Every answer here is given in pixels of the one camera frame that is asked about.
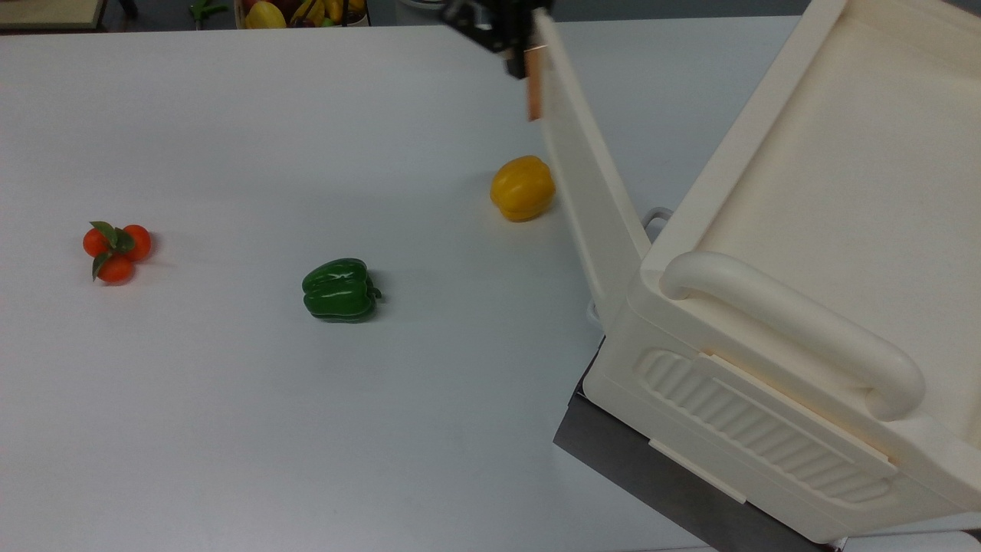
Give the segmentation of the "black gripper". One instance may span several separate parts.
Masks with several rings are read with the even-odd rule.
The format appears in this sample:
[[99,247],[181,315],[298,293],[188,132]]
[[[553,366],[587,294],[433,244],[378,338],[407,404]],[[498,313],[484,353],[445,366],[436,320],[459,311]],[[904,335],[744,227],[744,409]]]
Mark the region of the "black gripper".
[[445,1],[441,22],[494,54],[504,53],[506,74],[528,77],[533,12],[553,10],[553,1]]

